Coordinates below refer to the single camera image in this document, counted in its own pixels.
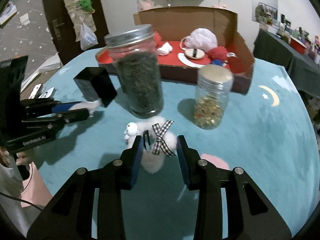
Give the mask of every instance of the white fluffy fur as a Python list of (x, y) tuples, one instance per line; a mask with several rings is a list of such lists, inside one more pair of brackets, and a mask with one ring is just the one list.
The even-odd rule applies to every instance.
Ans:
[[(132, 147), (133, 142), (136, 138), (137, 135), (143, 135), (143, 132), (145, 130), (149, 130), (149, 135), (156, 140), (156, 134), (152, 128), (152, 125), (158, 123), (160, 127), (162, 127), (165, 123), (166, 119), (164, 119), (161, 116), (155, 116), (150, 119), (147, 119), (145, 122), (137, 122), (138, 126), (138, 132), (135, 136), (132, 136), (128, 139), (128, 149)], [(166, 142), (167, 146), (171, 151), (174, 151), (177, 147), (177, 137), (170, 131), (167, 131), (166, 134), (164, 135), (164, 141)], [(151, 145), (151, 150), (144, 150), (143, 155), (142, 155), (142, 160), (141, 160), (141, 165), (143, 168), (153, 174), (161, 169), (161, 167), (164, 164), (164, 157), (165, 154), (162, 150), (160, 150), (159, 155), (155, 155), (152, 153), (154, 143)]]

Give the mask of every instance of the silver lid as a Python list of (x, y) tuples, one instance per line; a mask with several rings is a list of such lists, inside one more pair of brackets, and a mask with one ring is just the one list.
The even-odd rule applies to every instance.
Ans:
[(230, 70), (217, 65), (207, 65), (198, 71), (198, 85), (208, 92), (217, 90), (230, 91), (233, 79), (233, 74)]
[(108, 48), (128, 46), (153, 37), (152, 25), (143, 24), (136, 26), (135, 29), (120, 34), (109, 34), (104, 37)]

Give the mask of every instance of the round table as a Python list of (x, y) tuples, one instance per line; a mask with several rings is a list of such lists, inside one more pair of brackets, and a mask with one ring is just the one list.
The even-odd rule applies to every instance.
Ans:
[[(97, 52), (79, 55), (45, 84), (55, 87), (56, 100), (84, 100), (73, 78), (85, 67), (98, 65)], [(55, 141), (35, 149), (34, 162), (52, 195), (77, 168), (101, 168), (126, 148), (124, 129), (138, 119), (128, 110), (118, 78), (111, 76), (111, 80), (118, 96), (107, 108), (100, 107), (86, 121), (66, 125)], [(270, 90), (259, 86), (274, 91), (279, 105), (274, 106)], [(214, 130), (192, 123), (194, 85), (163, 81), (162, 87), (161, 116), (174, 121), (170, 131), (184, 135), (199, 154), (217, 156), (231, 169), (243, 167), (296, 234), (316, 206), (320, 165), (310, 118), (285, 69), (256, 59), (248, 94), (231, 93), (222, 123)], [(134, 189), (122, 191), (122, 203), (128, 240), (193, 239), (198, 192), (186, 190), (177, 157), (166, 157), (155, 174), (141, 167)], [(94, 210), (93, 237), (96, 216)], [(224, 237), (227, 226), (223, 197)]]

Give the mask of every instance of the glass jar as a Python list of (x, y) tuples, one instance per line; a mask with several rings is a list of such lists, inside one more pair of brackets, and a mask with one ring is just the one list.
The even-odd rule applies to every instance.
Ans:
[(219, 126), (229, 102), (233, 74), (227, 68), (208, 65), (198, 71), (194, 123), (202, 129)]
[(134, 30), (108, 35), (105, 42), (132, 114), (138, 118), (158, 115), (164, 103), (151, 25), (138, 25)]

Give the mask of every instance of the white plastic bag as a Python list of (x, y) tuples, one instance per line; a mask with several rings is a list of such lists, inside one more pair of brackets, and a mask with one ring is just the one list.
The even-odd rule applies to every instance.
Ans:
[(211, 31), (204, 28), (195, 29), (191, 35), (185, 37), (181, 41), (181, 48), (182, 42), (185, 40), (184, 44), (190, 49), (201, 49), (204, 52), (209, 51), (217, 47), (218, 41), (216, 35), (214, 35)]
[(94, 45), (98, 44), (97, 36), (94, 32), (84, 23), (80, 27), (80, 47), (82, 50), (87, 50)]

